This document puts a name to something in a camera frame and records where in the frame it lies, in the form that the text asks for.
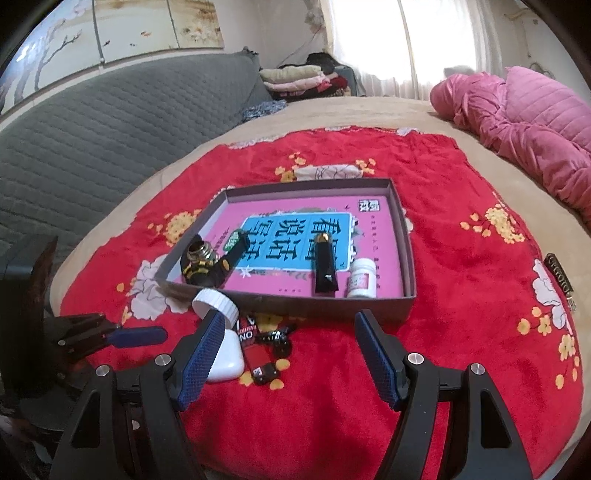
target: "pink blanket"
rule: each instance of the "pink blanket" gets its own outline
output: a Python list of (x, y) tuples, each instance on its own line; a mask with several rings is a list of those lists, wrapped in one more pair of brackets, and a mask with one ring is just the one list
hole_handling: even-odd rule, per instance
[(519, 165), (591, 228), (591, 108), (571, 89), (523, 67), (507, 80), (456, 74), (431, 91), (443, 118)]

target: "gray sofa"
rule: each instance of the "gray sofa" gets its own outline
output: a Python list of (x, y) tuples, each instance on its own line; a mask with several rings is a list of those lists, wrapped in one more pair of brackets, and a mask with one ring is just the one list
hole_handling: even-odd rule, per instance
[(270, 100), (258, 70), (246, 48), (153, 60), (23, 113), (0, 131), (0, 254), (25, 233), (58, 235), (57, 267), (145, 179)]

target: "red bedspread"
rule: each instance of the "red bedspread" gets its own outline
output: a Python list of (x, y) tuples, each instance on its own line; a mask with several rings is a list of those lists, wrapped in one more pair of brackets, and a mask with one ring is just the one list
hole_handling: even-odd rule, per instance
[[(357, 166), (393, 180), (413, 227), (418, 297), (406, 324), (386, 330), (438, 365), (484, 364), (539, 476), (579, 419), (582, 366), (565, 299), (527, 227), (452, 139), (407, 129), (334, 130), (216, 147), (99, 248), (62, 313), (102, 311), (126, 327), (152, 318), (169, 332), (163, 346), (108, 348), (94, 364), (123, 368), (169, 352), (198, 319), (165, 299), (151, 275), (199, 209), (228, 185), (292, 181), (303, 165)], [(271, 328), (281, 319), (261, 320)], [(183, 415), (199, 460), (249, 479), (372, 479), (398, 414), (379, 400), (352, 325), (299, 322), (293, 354), (278, 365), (280, 381), (257, 387), (245, 374), (208, 384)], [(436, 478), (446, 416), (441, 408), (425, 479)]]

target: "small white bottle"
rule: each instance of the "small white bottle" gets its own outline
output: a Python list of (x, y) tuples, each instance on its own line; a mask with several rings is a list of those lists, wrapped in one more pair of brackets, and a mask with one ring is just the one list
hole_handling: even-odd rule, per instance
[(370, 258), (358, 258), (351, 265), (347, 298), (374, 299), (376, 297), (375, 263)]

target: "blue gripper pad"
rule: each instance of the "blue gripper pad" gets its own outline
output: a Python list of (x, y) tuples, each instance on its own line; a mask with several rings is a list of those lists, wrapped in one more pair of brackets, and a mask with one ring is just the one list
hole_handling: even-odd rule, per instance
[(199, 398), (223, 342), (226, 319), (217, 310), (209, 310), (197, 332), (190, 337), (199, 335), (203, 328), (205, 331), (182, 370), (182, 385), (177, 397), (177, 406), (180, 411), (185, 411), (192, 402)]
[(115, 348), (160, 345), (168, 338), (167, 331), (161, 326), (117, 328), (106, 336), (107, 343)]
[(361, 348), (361, 353), (365, 358), (365, 363), (368, 366), (375, 388), (378, 390), (379, 397), (390, 405), (391, 409), (398, 411), (402, 399), (396, 390), (396, 370), (392, 367), (384, 352), (382, 343), (378, 338), (379, 334), (386, 337), (375, 318), (368, 319), (363, 312), (355, 315), (355, 339), (359, 348)]

